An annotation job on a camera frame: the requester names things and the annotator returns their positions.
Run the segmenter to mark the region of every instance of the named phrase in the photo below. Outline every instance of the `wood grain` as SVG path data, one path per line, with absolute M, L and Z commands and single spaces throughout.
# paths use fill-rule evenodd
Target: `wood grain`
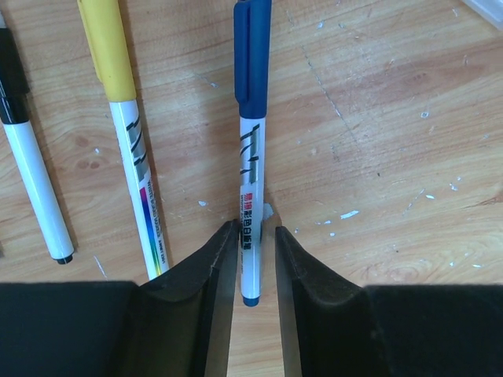
M 233 2 L 120 3 L 175 264 L 238 216 Z M 0 280 L 102 280 L 96 257 L 108 279 L 144 283 L 76 1 L 2 12 L 78 252 L 50 260 L 1 133 Z M 283 224 L 356 284 L 502 283 L 502 61 L 501 33 L 458 0 L 275 1 L 266 179 Z M 237 293 L 232 376 L 283 375 L 270 237 L 260 306 Z

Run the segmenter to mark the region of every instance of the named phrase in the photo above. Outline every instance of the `blue pen clip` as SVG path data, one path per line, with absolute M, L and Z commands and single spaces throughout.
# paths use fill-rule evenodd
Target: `blue pen clip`
M 234 92 L 239 114 L 267 113 L 271 0 L 240 0 L 234 6 Z

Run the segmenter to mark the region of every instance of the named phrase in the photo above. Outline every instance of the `yellow pen clip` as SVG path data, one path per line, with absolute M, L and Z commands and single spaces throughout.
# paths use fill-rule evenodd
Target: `yellow pen clip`
M 118 0 L 78 0 L 98 79 L 110 102 L 136 99 Z

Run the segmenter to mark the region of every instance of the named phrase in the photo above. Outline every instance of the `marker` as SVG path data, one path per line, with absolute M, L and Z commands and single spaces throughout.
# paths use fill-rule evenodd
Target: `marker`
M 241 294 L 260 300 L 271 0 L 234 6 L 234 91 L 240 114 Z
M 78 0 L 78 3 L 97 77 L 110 102 L 141 248 L 152 280 L 168 271 L 169 266 L 119 3 L 118 0 Z
M 0 119 L 52 259 L 72 261 L 72 240 L 28 116 L 30 92 L 12 32 L 0 13 Z

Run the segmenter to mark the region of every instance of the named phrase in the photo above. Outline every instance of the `silver label on pen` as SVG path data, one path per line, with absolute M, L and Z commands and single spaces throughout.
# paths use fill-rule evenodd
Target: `silver label on pen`
M 257 124 L 247 134 L 241 136 L 241 184 L 251 184 L 259 180 L 259 128 Z
M 149 169 L 149 162 L 147 161 L 147 148 L 145 147 L 145 139 L 141 132 L 140 117 L 136 122 L 131 123 L 126 127 L 127 136 L 129 138 L 129 146 L 131 155 L 133 156 L 134 169 L 139 181 L 143 181 L 145 173 Z

